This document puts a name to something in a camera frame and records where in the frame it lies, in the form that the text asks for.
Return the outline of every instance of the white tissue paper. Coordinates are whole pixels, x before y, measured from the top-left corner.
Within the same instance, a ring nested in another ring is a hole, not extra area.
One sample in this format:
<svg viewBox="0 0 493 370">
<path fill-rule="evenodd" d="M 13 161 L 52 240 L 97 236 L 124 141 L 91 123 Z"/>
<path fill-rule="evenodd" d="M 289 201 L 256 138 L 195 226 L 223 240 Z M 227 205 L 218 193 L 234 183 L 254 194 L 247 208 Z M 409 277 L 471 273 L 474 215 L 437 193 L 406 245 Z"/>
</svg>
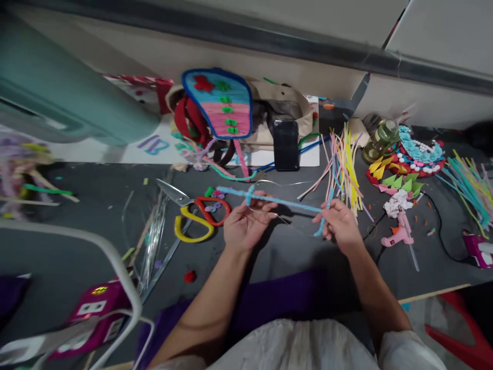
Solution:
<svg viewBox="0 0 493 370">
<path fill-rule="evenodd" d="M 397 214 L 399 213 L 399 206 L 403 210 L 410 209 L 412 207 L 412 203 L 406 200 L 407 191 L 399 189 L 397 193 L 392 195 L 390 200 L 384 204 L 385 212 L 390 218 L 397 218 Z"/>
</svg>

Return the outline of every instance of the purple cloth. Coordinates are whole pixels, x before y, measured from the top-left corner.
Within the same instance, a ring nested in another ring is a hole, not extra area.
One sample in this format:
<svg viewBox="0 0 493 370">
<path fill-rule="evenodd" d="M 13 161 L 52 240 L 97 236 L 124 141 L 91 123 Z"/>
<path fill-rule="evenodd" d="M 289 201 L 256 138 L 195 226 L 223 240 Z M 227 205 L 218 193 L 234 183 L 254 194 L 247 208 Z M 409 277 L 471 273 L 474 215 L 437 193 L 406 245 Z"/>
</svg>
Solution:
<svg viewBox="0 0 493 370">
<path fill-rule="evenodd" d="M 19 306 L 30 280 L 17 276 L 0 276 L 0 330 Z"/>
<path fill-rule="evenodd" d="M 294 321 L 321 320 L 335 314 L 358 309 L 357 300 L 352 300 L 351 308 L 339 304 L 337 296 L 340 287 L 331 281 L 326 269 L 313 269 L 291 276 L 261 283 L 249 284 L 240 293 L 230 329 L 225 340 L 226 349 L 243 339 L 251 331 L 276 319 Z M 343 288 L 345 295 L 351 295 L 349 289 Z M 155 333 L 146 354 L 139 365 L 139 370 L 147 368 L 156 355 L 161 344 L 180 320 L 192 300 L 179 302 L 165 308 L 155 320 Z M 137 356 L 142 350 L 149 333 L 148 325 L 143 325 Z"/>
</svg>

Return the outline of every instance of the table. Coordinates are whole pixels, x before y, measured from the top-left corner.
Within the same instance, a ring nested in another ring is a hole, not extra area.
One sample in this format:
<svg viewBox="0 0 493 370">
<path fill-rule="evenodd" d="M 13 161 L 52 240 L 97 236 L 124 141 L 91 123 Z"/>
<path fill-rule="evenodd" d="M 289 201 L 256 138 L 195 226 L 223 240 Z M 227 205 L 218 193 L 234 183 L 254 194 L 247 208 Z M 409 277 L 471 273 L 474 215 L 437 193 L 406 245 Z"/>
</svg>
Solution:
<svg viewBox="0 0 493 370">
<path fill-rule="evenodd" d="M 434 131 L 418 130 L 418 139 L 431 139 Z M 473 156 L 485 161 L 481 152 L 466 144 L 457 143 L 457 137 L 451 133 L 454 144 L 446 144 L 445 150 L 451 155 L 455 147 L 463 155 Z M 313 182 L 325 168 L 325 155 L 320 153 L 321 166 L 302 168 L 297 173 L 269 172 L 266 179 L 279 184 L 299 181 Z M 364 202 L 372 205 L 370 213 L 378 220 L 384 210 L 382 206 L 389 196 L 381 194 L 365 177 L 367 165 L 356 155 L 356 174 L 364 195 Z M 163 165 L 124 165 L 124 164 L 58 164 L 49 169 L 47 178 L 61 189 L 77 193 L 80 203 L 61 200 L 60 207 L 45 207 L 39 210 L 38 217 L 45 223 L 87 230 L 109 239 L 123 255 L 130 246 L 135 246 L 151 208 L 151 200 L 157 187 L 156 177 L 163 178 L 166 166 Z M 241 169 L 233 170 L 241 175 Z M 464 205 L 455 193 L 448 190 L 438 179 L 428 178 L 423 191 L 429 194 L 437 204 L 443 219 L 442 238 L 450 254 L 456 257 L 465 255 L 460 231 L 462 228 L 476 230 L 473 220 L 465 211 Z M 315 193 L 309 193 L 304 203 L 319 206 L 325 196 L 326 183 Z M 173 185 L 190 197 L 203 195 L 209 186 L 232 186 L 246 190 L 248 184 L 232 183 L 220 178 L 215 172 L 188 173 L 175 172 Z M 259 189 L 275 194 L 276 197 L 295 200 L 296 196 L 310 186 L 309 183 L 294 186 L 259 185 Z M 122 226 L 122 211 L 131 191 L 134 192 L 125 213 L 125 233 Z M 232 207 L 242 199 L 227 195 Z M 158 259 L 164 258 L 166 248 L 175 241 L 173 234 L 174 217 L 179 213 L 178 206 L 170 202 L 163 234 L 163 244 Z M 438 218 L 433 208 L 427 206 L 427 200 L 407 212 L 414 237 L 414 250 L 420 266 L 416 272 L 409 248 L 402 244 L 388 249 L 380 260 L 379 268 L 385 281 L 398 299 L 427 294 L 462 284 L 480 284 L 493 280 L 493 270 L 480 270 L 474 266 L 456 263 L 444 253 L 437 234 L 426 236 L 432 227 L 438 228 Z M 334 288 L 334 304 L 337 310 L 358 307 L 356 291 L 352 283 L 349 266 L 336 245 L 321 238 L 309 237 L 317 226 L 311 223 L 311 217 L 294 214 L 290 217 L 293 227 L 276 225 L 268 239 L 262 241 L 261 249 L 252 257 L 246 278 L 252 282 L 275 279 L 294 274 L 312 267 L 325 266 L 328 279 Z M 359 213 L 359 229 L 363 236 L 371 226 L 364 212 Z M 378 225 L 377 235 L 368 238 L 365 244 L 370 254 L 376 258 L 380 251 L 380 239 L 390 234 L 390 227 L 396 226 L 395 219 L 384 218 Z M 201 226 L 193 223 L 189 229 L 192 236 L 201 235 Z M 33 273 L 33 283 L 12 321 L 0 336 L 0 345 L 24 336 L 32 335 L 60 325 L 77 303 L 80 294 L 91 285 L 113 278 L 114 273 L 102 253 L 81 240 L 71 240 L 61 236 L 36 235 L 14 231 L 1 231 L 3 255 L 0 258 L 2 274 Z M 200 244 L 182 243 L 170 265 L 164 272 L 153 293 L 149 297 L 144 315 L 155 317 L 161 308 L 180 299 L 192 298 L 198 293 L 214 267 L 224 248 L 222 229 L 210 240 Z M 193 269 L 197 280 L 185 284 L 183 275 Z M 108 365 L 133 359 L 138 330 L 117 349 Z M 48 363 L 47 369 L 82 368 L 84 358 L 68 358 Z"/>
</svg>

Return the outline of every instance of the wall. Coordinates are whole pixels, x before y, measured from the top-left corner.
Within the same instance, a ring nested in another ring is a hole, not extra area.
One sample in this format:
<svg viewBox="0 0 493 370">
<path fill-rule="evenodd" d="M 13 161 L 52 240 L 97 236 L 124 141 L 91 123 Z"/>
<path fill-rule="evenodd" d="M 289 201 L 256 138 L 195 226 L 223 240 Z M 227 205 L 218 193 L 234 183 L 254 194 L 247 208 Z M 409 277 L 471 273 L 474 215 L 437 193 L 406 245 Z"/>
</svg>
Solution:
<svg viewBox="0 0 493 370">
<path fill-rule="evenodd" d="M 221 67 L 285 82 L 302 93 L 350 99 L 364 72 L 279 57 L 58 12 L 15 6 L 11 11 L 99 72 L 161 76 Z"/>
<path fill-rule="evenodd" d="M 382 47 L 408 0 L 144 0 L 188 11 L 194 4 L 303 31 Z"/>
<path fill-rule="evenodd" d="M 387 50 L 493 78 L 491 14 L 484 0 L 412 0 Z"/>
<path fill-rule="evenodd" d="M 372 75 L 356 117 L 376 112 L 398 117 L 415 104 L 408 123 L 417 126 L 464 129 L 478 121 L 493 119 L 493 97 L 470 94 L 418 82 Z"/>
</svg>

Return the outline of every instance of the smartphone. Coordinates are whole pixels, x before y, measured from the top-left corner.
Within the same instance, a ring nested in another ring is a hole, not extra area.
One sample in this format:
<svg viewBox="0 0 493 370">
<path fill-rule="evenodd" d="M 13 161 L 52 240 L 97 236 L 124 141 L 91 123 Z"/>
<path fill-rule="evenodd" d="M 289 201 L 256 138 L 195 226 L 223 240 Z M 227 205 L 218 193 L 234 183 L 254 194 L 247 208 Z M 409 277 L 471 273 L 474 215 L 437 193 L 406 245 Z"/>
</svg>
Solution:
<svg viewBox="0 0 493 370">
<path fill-rule="evenodd" d="M 275 169 L 277 171 L 298 171 L 298 123 L 275 120 L 272 126 Z"/>
</svg>

